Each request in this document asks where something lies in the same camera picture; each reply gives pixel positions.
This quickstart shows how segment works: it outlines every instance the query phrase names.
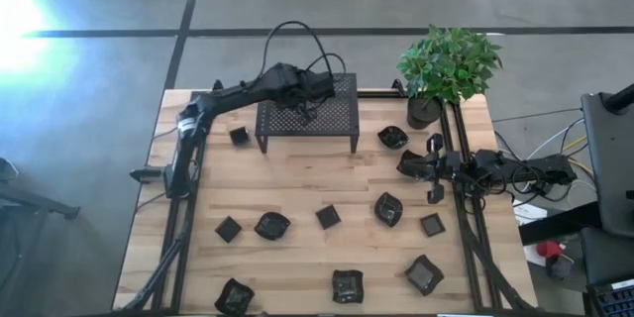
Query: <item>red object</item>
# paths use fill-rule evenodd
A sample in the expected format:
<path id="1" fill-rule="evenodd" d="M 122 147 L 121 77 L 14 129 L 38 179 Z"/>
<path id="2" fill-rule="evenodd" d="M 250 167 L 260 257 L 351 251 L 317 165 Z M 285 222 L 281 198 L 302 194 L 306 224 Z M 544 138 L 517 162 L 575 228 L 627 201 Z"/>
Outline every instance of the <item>red object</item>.
<path id="1" fill-rule="evenodd" d="M 550 257 L 560 256 L 563 253 L 564 251 L 559 246 L 559 244 L 553 241 L 546 241 L 537 245 L 537 254 L 539 254 L 540 257 L 544 257 L 546 259 Z"/>

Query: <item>electronic device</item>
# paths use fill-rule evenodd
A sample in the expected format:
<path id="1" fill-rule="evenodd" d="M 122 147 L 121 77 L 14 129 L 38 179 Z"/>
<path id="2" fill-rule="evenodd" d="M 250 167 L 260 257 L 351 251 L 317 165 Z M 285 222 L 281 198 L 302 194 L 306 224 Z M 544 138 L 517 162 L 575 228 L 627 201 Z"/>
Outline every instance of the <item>electronic device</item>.
<path id="1" fill-rule="evenodd" d="M 634 279 L 589 285 L 587 290 L 599 316 L 634 315 Z"/>

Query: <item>table leg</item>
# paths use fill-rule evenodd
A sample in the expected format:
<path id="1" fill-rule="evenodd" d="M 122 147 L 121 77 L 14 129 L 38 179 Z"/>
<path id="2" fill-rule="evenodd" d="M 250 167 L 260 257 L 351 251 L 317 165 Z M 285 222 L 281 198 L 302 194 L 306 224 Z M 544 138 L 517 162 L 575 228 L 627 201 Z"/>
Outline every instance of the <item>table leg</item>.
<path id="1" fill-rule="evenodd" d="M 350 136 L 350 152 L 355 154 L 357 152 L 357 144 L 359 143 L 359 135 Z"/>
<path id="2" fill-rule="evenodd" d="M 598 203 L 587 203 L 560 214 L 524 224 L 519 227 L 519 235 L 524 246 L 547 239 L 576 233 L 583 227 L 601 229 Z"/>
<path id="3" fill-rule="evenodd" d="M 256 136 L 256 140 L 258 140 L 258 145 L 260 145 L 260 151 L 266 154 L 266 150 L 268 149 L 268 136 Z"/>

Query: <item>black cable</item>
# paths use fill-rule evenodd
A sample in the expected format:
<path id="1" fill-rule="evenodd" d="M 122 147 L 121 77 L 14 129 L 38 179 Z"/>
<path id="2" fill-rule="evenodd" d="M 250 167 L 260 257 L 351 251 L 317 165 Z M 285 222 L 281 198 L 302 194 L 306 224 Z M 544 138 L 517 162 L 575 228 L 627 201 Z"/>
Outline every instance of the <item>black cable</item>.
<path id="1" fill-rule="evenodd" d="M 583 118 L 577 119 L 575 120 L 572 124 L 570 124 L 567 128 L 566 131 L 564 132 L 564 138 L 562 139 L 562 147 L 559 149 L 559 154 L 563 155 L 564 154 L 564 146 L 566 145 L 566 137 L 568 136 L 568 132 L 573 128 L 574 125 L 576 125 L 578 122 L 580 122 L 581 120 L 583 120 Z"/>
<path id="2" fill-rule="evenodd" d="M 497 190 L 497 191 L 492 191 L 492 190 L 491 190 L 492 185 L 490 185 L 489 187 L 484 187 L 483 185 L 479 184 L 479 183 L 480 183 L 483 179 L 485 179 L 485 178 L 487 178 L 487 177 L 491 176 L 492 174 L 493 174 L 493 173 L 488 172 L 487 174 L 485 174 L 485 175 L 483 175 L 482 177 L 478 178 L 478 179 L 475 181 L 475 185 L 476 185 L 479 189 L 481 189 L 481 190 L 485 191 L 485 192 L 486 192 L 486 194 L 499 195 L 499 194 L 502 194 L 502 193 L 506 192 L 506 184 L 507 184 L 508 182 L 506 182 L 506 177 L 504 177 L 504 174 L 502 174 L 502 176 L 501 176 L 501 177 L 502 177 L 502 183 L 500 184 L 501 188 L 499 188 L 499 190 Z"/>
<path id="3" fill-rule="evenodd" d="M 531 173 L 535 174 L 535 184 L 533 185 L 533 187 L 540 187 L 540 189 L 544 188 L 544 184 L 542 182 L 542 179 L 540 178 L 539 173 L 537 172 L 537 170 L 539 168 L 531 167 L 529 164 L 527 164 L 526 162 L 523 162 L 523 161 L 516 161 L 516 162 L 519 163 L 520 166 L 515 168 L 515 169 L 513 169 L 513 172 L 511 173 L 511 186 L 513 186 L 513 189 L 515 189 L 515 191 L 517 193 L 524 194 L 524 193 L 529 193 L 531 191 L 531 190 L 523 190 L 523 189 L 518 189 L 517 188 L 517 185 L 516 185 L 517 182 L 516 182 L 515 178 L 517 177 L 516 176 L 517 172 L 520 169 L 522 169 L 522 168 L 526 168 L 526 169 L 530 170 Z"/>
<path id="4" fill-rule="evenodd" d="M 517 159 L 518 161 L 522 161 L 522 159 L 521 159 L 518 155 L 516 155 L 516 154 L 515 154 L 515 152 L 513 151 L 513 149 L 512 149 L 512 148 L 508 145 L 508 143 L 506 142 L 506 140 L 504 140 L 504 138 L 502 138 L 502 135 L 501 135 L 500 133 L 498 133 L 498 132 L 494 132 L 494 133 L 495 133 L 495 135 L 496 135 L 497 137 L 499 137 L 499 139 L 500 139 L 500 140 L 502 141 L 502 143 L 506 146 L 506 148 L 508 149 L 508 151 L 509 151 L 509 152 L 513 155 L 513 157 L 514 157 L 515 159 Z"/>
<path id="5" fill-rule="evenodd" d="M 319 60 L 325 59 L 327 56 L 333 56 L 334 58 L 338 59 L 339 62 L 341 63 L 341 67 L 342 67 L 342 69 L 344 71 L 344 73 L 339 77 L 339 79 L 335 80 L 335 77 L 333 77 L 333 80 L 335 80 L 335 82 L 338 82 L 338 81 L 342 80 L 343 78 L 345 78 L 346 74 L 348 74 L 348 70 L 346 69 L 346 62 L 344 61 L 343 58 L 341 58 L 340 55 L 338 55 L 336 53 L 325 53 L 325 54 L 322 54 L 322 55 L 318 56 L 315 60 L 313 60 L 312 63 L 308 64 L 308 66 L 306 67 L 305 70 L 310 70 L 310 68 L 312 68 L 312 66 L 315 65 Z"/>
<path id="6" fill-rule="evenodd" d="M 585 145 L 583 145 L 582 147 L 578 148 L 576 151 L 572 152 L 571 154 L 567 154 L 566 157 L 569 158 L 574 154 L 578 154 L 581 150 L 587 148 L 587 143 L 585 143 Z"/>
<path id="7" fill-rule="evenodd" d="M 482 210 L 482 212 L 483 212 L 483 211 L 484 211 L 484 208 L 486 208 L 486 199 L 484 199 L 484 196 L 480 196 L 480 197 L 479 197 L 479 199 L 482 201 L 482 208 L 481 208 L 481 210 Z M 474 212 L 470 212 L 470 211 L 467 209 L 467 206 L 465 206 L 465 212 L 467 212 L 467 214 L 472 214 L 472 215 L 474 214 Z"/>
<path id="8" fill-rule="evenodd" d="M 573 184 L 572 183 L 567 186 L 566 192 L 564 192 L 564 194 L 561 197 L 551 198 L 551 197 L 546 196 L 546 194 L 539 194 L 539 196 L 544 198 L 544 199 L 546 199 L 547 201 L 550 201 L 550 202 L 561 202 L 564 199 L 566 199 L 566 197 L 568 197 L 568 194 L 571 192 L 571 189 L 573 189 Z"/>
<path id="9" fill-rule="evenodd" d="M 308 31 L 308 33 L 313 37 L 313 39 L 317 43 L 317 46 L 319 47 L 319 51 L 321 52 L 321 55 L 324 57 L 324 61 L 326 61 L 326 66 L 328 67 L 328 73 L 330 73 L 330 76 L 333 77 L 333 71 L 332 71 L 332 68 L 330 67 L 330 61 L 328 60 L 328 57 L 326 56 L 326 52 L 324 51 L 324 47 L 321 45 L 321 42 L 319 41 L 319 38 L 317 37 L 315 32 L 303 22 L 293 20 L 293 21 L 286 21 L 275 26 L 275 28 L 270 30 L 270 32 L 268 33 L 268 36 L 266 37 L 266 43 L 264 44 L 264 53 L 262 57 L 262 67 L 260 68 L 260 73 L 258 73 L 258 76 L 256 77 L 256 79 L 254 79 L 254 81 L 251 83 L 251 85 L 249 86 L 249 89 L 251 89 L 254 85 L 256 85 L 256 83 L 260 81 L 260 79 L 262 78 L 262 75 L 264 74 L 264 69 L 266 68 L 266 55 L 268 54 L 268 43 L 270 42 L 270 39 L 272 39 L 272 37 L 275 35 L 277 31 L 279 31 L 279 29 L 283 28 L 286 25 L 298 25 L 306 29 L 306 31 Z"/>

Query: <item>black metal mesh stand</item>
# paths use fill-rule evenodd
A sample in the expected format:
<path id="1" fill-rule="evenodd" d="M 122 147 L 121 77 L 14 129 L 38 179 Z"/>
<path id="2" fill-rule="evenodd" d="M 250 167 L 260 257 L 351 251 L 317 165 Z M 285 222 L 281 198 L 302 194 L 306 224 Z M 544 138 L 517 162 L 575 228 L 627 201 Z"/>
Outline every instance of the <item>black metal mesh stand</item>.
<path id="1" fill-rule="evenodd" d="M 335 82 L 335 97 L 328 98 L 319 108 L 314 108 L 315 119 L 306 120 L 294 110 L 279 109 L 274 103 L 258 104 L 256 139 L 260 150 L 266 154 L 268 137 L 325 136 L 350 137 L 350 152 L 357 151 L 359 141 L 359 99 L 357 75 L 348 73 Z"/>

